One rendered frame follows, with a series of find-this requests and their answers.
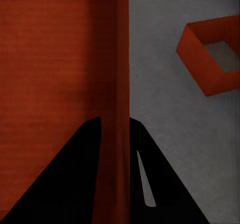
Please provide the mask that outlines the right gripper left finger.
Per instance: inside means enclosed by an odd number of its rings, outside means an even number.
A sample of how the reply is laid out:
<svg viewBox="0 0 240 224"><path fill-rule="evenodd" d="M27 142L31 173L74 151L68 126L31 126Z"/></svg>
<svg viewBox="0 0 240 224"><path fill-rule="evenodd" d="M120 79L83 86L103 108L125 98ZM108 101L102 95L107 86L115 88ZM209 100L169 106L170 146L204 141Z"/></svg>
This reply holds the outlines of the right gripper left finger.
<svg viewBox="0 0 240 224"><path fill-rule="evenodd" d="M84 122L0 224L91 224L101 131Z"/></svg>

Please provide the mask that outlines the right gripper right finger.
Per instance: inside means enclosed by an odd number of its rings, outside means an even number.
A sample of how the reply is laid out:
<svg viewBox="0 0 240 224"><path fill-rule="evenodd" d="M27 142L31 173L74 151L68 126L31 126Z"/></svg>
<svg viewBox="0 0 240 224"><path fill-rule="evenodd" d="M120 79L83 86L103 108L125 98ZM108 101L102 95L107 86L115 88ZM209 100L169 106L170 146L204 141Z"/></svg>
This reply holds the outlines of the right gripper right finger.
<svg viewBox="0 0 240 224"><path fill-rule="evenodd" d="M130 224L210 224L145 126L129 120ZM145 204L137 150L156 207Z"/></svg>

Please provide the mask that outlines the storage box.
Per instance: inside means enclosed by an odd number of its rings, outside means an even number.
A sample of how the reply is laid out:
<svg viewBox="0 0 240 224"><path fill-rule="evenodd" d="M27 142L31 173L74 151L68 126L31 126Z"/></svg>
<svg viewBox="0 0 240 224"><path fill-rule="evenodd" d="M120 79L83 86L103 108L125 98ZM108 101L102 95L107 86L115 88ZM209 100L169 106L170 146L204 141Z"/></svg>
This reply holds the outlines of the storage box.
<svg viewBox="0 0 240 224"><path fill-rule="evenodd" d="M240 88L240 69L225 73L204 47L222 41L240 58L240 15L186 24L176 49L206 97Z"/></svg>
<svg viewBox="0 0 240 224"><path fill-rule="evenodd" d="M0 0L0 222L96 117L91 224L131 224L129 0Z"/></svg>

